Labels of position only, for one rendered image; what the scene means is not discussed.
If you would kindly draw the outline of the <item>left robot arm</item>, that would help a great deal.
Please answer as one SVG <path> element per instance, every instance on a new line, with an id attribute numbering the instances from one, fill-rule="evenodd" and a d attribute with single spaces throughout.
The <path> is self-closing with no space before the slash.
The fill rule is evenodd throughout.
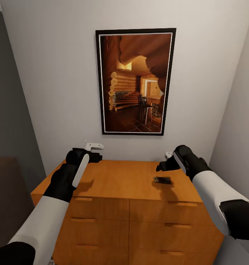
<path id="1" fill-rule="evenodd" d="M 53 256 L 67 208 L 88 163 L 102 160 L 100 143 L 69 151 L 64 163 L 51 177 L 51 183 L 18 232 L 0 248 L 0 265 L 48 265 Z"/>

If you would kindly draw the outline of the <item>mousetrap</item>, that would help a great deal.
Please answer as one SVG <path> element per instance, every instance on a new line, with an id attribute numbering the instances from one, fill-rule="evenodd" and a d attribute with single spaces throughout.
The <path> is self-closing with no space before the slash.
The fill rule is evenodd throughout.
<path id="1" fill-rule="evenodd" d="M 171 181 L 169 178 L 156 177 L 156 176 L 154 176 L 154 182 L 162 183 L 162 184 L 171 184 Z"/>

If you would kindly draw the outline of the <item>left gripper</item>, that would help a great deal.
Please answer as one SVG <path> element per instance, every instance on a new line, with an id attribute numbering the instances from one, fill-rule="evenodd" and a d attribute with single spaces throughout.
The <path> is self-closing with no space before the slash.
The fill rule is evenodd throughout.
<path id="1" fill-rule="evenodd" d="M 100 160 L 102 160 L 102 155 L 100 155 L 100 153 L 93 153 L 93 152 L 89 152 L 90 155 L 90 160 L 89 163 L 98 163 Z"/>

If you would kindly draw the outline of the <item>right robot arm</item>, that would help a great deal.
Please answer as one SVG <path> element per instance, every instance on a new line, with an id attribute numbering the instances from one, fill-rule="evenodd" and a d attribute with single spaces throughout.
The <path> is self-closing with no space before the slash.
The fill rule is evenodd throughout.
<path id="1" fill-rule="evenodd" d="M 232 236 L 249 254 L 249 200 L 217 176 L 203 158 L 183 145 L 166 152 L 166 161 L 156 171 L 179 170 L 189 176 L 213 223 L 224 235 Z"/>

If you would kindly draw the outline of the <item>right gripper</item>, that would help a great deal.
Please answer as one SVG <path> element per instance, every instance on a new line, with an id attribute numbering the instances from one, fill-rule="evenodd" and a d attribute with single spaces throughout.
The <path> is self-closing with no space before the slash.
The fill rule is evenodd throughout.
<path id="1" fill-rule="evenodd" d="M 179 166 L 174 166 L 171 161 L 170 158 L 165 161 L 165 162 L 160 162 L 159 165 L 157 165 L 156 171 L 168 171 L 168 170 L 179 170 L 181 167 Z"/>

